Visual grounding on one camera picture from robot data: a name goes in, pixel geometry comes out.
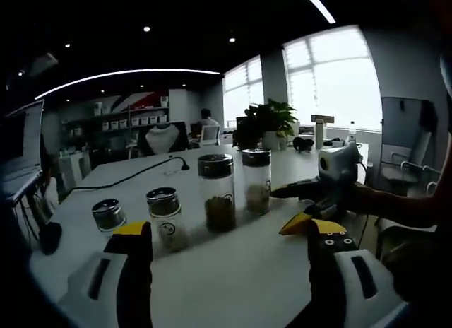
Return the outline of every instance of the plastic bottle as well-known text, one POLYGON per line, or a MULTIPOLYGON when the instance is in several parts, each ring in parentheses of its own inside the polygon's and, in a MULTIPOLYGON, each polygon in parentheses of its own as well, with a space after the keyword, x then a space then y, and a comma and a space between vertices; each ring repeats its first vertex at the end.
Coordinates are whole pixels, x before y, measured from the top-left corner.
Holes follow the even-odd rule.
POLYGON ((350 128, 348 129, 348 142, 356 142, 356 126, 355 122, 350 122, 350 128))

